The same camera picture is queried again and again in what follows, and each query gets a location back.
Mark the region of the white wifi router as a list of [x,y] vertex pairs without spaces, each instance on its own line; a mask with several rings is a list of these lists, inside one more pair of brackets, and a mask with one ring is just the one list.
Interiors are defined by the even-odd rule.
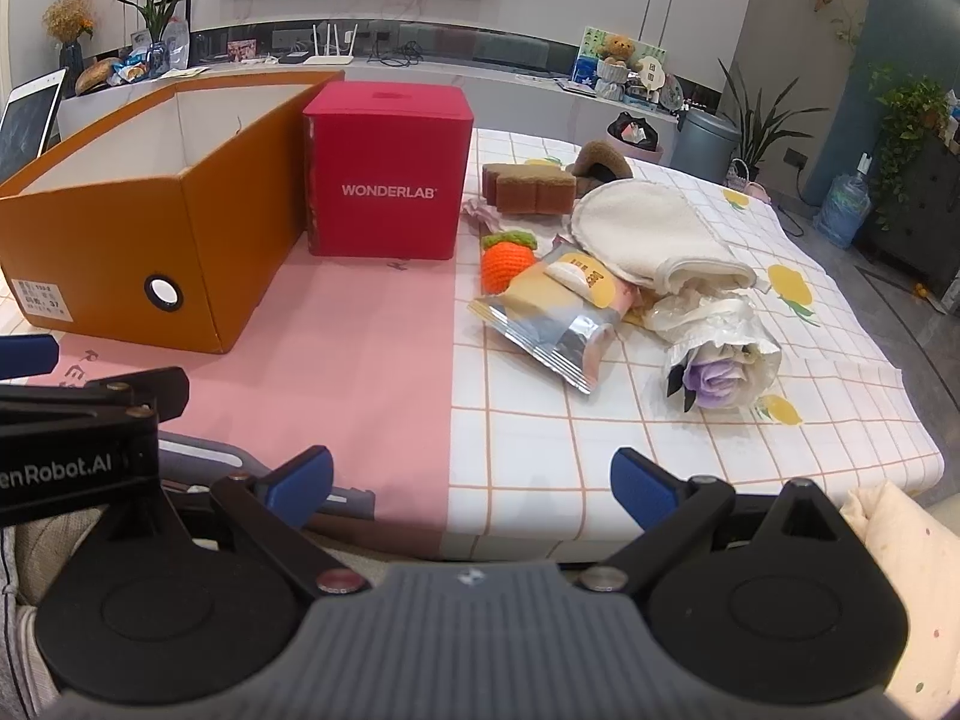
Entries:
[[313,52],[304,59],[306,65],[345,67],[355,60],[356,26],[342,32],[332,21],[324,28],[313,26]]

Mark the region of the orange crochet carrot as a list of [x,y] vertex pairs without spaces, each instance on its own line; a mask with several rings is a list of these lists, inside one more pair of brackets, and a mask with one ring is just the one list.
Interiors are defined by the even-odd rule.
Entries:
[[537,263],[537,239],[524,231],[488,234],[482,239],[480,286],[485,294],[500,294],[512,280]]

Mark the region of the white round towel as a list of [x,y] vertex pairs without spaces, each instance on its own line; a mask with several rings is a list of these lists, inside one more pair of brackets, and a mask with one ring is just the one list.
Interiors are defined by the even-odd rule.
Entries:
[[594,188],[574,205],[569,231],[617,277],[661,296],[693,283],[716,289],[757,284],[754,269],[678,190],[652,182],[622,179]]

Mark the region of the brown plush toy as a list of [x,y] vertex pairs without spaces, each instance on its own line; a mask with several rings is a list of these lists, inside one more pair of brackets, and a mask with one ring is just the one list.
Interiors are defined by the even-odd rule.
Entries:
[[607,142],[592,140],[579,149],[573,163],[565,171],[574,177],[579,195],[586,195],[594,188],[609,182],[624,181],[633,177],[630,164]]

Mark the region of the white tablet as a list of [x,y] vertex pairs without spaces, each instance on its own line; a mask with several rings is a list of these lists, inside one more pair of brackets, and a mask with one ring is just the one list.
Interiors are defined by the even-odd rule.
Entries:
[[0,182],[7,182],[47,148],[64,93],[64,68],[15,86],[0,128]]

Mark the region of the potted plant by bin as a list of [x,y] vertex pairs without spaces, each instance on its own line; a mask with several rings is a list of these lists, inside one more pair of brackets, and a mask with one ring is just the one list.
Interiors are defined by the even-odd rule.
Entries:
[[789,109],[786,106],[789,94],[799,83],[793,78],[771,101],[766,101],[763,89],[755,93],[748,89],[742,71],[736,62],[726,65],[719,60],[726,89],[732,94],[734,114],[724,117],[739,131],[739,144],[734,149],[734,158],[743,164],[745,179],[754,181],[760,172],[760,164],[766,151],[782,140],[809,140],[811,134],[797,130],[794,121],[805,115],[825,112],[825,107]]

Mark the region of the orange cardboard box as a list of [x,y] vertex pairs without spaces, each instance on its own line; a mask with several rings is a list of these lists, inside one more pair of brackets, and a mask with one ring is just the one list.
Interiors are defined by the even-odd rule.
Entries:
[[302,111],[330,71],[155,89],[2,187],[2,273],[34,327],[223,355],[306,227]]

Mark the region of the dried yellow flowers vase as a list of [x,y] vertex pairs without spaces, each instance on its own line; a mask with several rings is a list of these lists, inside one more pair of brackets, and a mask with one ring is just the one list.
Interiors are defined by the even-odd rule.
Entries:
[[80,39],[94,34],[93,7],[93,0],[53,0],[44,11],[44,28],[59,44],[59,67],[65,72],[67,98],[75,94],[76,80],[85,70]]

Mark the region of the grey pedal bin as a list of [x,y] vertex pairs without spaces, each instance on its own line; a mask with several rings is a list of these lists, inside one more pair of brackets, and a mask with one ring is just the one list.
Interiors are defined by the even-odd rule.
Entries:
[[722,184],[740,143],[740,128],[726,117],[688,109],[677,122],[669,166],[713,184]]

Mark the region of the pink waste basket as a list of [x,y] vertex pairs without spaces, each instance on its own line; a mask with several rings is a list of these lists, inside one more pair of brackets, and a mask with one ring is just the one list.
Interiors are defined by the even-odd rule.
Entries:
[[654,164],[662,160],[664,149],[659,133],[644,117],[620,112],[617,119],[608,124],[605,136],[610,146],[623,156]]

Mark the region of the green plant in vase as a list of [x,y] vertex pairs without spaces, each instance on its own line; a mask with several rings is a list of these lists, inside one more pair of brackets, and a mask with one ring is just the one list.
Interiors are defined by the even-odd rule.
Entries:
[[163,34],[179,2],[182,0],[121,0],[122,5],[132,7],[140,15],[148,31],[145,65],[149,78],[160,78],[169,70],[169,49]]

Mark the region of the brown bread-shaped sponge toy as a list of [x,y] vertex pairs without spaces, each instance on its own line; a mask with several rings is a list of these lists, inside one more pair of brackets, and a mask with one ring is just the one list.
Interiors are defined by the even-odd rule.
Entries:
[[555,164],[485,164],[482,197],[505,215],[569,215],[576,179]]

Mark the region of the cream dotted cushion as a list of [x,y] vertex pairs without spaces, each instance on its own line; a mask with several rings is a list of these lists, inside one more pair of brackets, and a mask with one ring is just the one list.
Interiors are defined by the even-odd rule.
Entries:
[[853,489],[841,515],[907,610],[887,695],[910,717],[947,717],[958,706],[958,536],[892,483]]

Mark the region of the silver snack bag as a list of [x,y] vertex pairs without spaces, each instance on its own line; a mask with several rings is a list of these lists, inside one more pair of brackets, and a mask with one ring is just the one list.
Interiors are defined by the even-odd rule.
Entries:
[[640,288],[596,257],[558,239],[542,260],[512,278],[500,294],[474,299],[469,310],[581,394],[590,395],[615,330]]

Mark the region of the white marble TV bench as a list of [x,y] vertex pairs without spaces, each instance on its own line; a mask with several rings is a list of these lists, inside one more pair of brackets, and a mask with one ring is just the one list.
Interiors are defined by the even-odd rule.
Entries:
[[[325,67],[306,64],[215,64],[207,65],[200,75],[187,80],[212,80],[218,76],[240,76],[247,80],[261,71],[267,75],[293,75],[293,71],[297,70],[319,71],[325,70]],[[476,127],[509,130],[576,145],[605,138],[608,124],[612,124],[620,112],[628,112],[633,117],[643,117],[656,130],[664,164],[669,163],[674,151],[677,122],[672,115],[569,93],[560,88],[555,78],[439,62],[420,62],[397,68],[355,60],[350,65],[344,65],[342,70],[345,71],[345,78],[352,82],[457,86],[469,101]],[[109,112],[156,91],[166,82],[146,80],[67,99],[60,103],[57,114],[60,135],[73,135]]]

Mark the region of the red Wonderlab box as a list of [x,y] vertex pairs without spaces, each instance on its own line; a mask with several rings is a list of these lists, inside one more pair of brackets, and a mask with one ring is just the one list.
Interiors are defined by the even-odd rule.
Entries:
[[473,112],[462,89],[330,82],[304,108],[309,250],[449,260]]

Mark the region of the blue water bottle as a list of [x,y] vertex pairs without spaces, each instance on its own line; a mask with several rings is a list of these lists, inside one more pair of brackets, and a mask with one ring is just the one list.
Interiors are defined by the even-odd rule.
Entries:
[[853,174],[839,174],[814,218],[814,229],[839,249],[848,249],[871,213],[867,176],[872,156],[862,153]]

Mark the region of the white checked lemon tablecloth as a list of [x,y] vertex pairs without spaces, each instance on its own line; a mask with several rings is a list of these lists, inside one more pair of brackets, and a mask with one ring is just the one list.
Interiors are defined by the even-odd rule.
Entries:
[[439,551],[451,559],[590,561],[635,534],[610,492],[610,462],[638,450],[672,475],[774,493],[805,476],[833,499],[890,483],[910,494],[946,471],[898,367],[838,284],[782,231],[768,205],[655,164],[640,181],[690,203],[757,273],[755,314],[779,348],[778,377],[747,408],[706,410],[670,387],[665,348],[634,323],[579,392],[473,312],[482,223],[466,215],[455,252],[451,458]]

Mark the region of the teddy bear bouquet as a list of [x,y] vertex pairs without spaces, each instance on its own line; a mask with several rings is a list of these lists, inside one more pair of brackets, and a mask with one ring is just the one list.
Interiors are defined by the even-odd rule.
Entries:
[[667,52],[626,34],[588,26],[571,81],[602,99],[657,103],[667,82]]

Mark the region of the round bread loaf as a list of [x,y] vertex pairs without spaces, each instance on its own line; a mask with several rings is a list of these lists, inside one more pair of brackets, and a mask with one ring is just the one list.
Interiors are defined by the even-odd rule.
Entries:
[[83,96],[83,94],[89,93],[99,86],[107,85],[117,62],[119,62],[117,57],[107,57],[107,59],[98,60],[98,62],[86,67],[76,78],[76,96]]

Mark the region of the white wrapped purple flower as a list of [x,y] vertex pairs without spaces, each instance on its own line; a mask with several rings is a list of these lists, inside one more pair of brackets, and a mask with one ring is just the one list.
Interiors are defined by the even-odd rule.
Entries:
[[665,344],[665,396],[685,411],[750,408],[773,385],[782,349],[747,296],[685,289],[641,316]]

